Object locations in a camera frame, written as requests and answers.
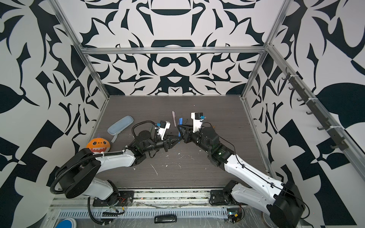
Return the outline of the blue pen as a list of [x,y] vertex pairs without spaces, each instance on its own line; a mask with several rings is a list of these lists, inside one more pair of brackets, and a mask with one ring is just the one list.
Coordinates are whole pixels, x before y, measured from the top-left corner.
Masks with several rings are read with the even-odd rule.
[[183,124],[183,118],[179,118],[179,124],[177,126],[178,131],[179,131],[179,137],[182,136],[182,130],[181,130],[181,127],[180,127],[182,124]]

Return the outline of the pink fountain pen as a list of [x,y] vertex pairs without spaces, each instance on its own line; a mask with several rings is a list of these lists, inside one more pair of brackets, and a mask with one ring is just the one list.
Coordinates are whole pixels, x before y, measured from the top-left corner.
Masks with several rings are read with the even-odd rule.
[[175,126],[175,127],[177,127],[177,123],[176,123],[176,113],[175,113],[175,111],[172,111],[172,116],[173,116],[174,126]]

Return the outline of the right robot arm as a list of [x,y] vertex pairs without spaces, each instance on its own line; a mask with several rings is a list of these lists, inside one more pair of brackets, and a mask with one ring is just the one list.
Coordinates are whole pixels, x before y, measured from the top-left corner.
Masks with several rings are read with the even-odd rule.
[[306,209],[298,187],[292,181],[282,182],[249,165],[237,153],[220,142],[213,127],[194,131],[189,125],[179,125],[185,143],[194,143],[207,152],[210,162],[251,186],[231,181],[225,189],[229,200],[244,203],[269,215],[279,228],[295,228]]

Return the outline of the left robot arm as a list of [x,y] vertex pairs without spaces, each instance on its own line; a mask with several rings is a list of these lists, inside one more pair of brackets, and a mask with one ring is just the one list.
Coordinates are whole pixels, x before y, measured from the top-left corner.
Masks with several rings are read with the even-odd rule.
[[142,121],[132,127],[134,139],[121,151],[106,153],[82,149],[57,170],[50,192],[64,194],[68,199],[83,195],[111,200],[115,204],[120,199],[118,188],[112,181],[100,180],[96,175],[116,168],[137,166],[147,156],[153,158],[151,152],[168,152],[182,139],[178,135],[166,134],[169,127],[167,121]]

